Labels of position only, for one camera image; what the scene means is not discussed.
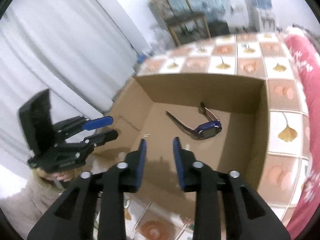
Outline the left hand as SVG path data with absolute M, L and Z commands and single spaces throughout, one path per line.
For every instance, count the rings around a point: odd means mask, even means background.
M 54 184 L 58 188 L 65 189 L 75 177 L 76 177 L 75 170 L 67 170 L 59 173 L 53 173 L 50 176 L 50 179 L 54 182 Z

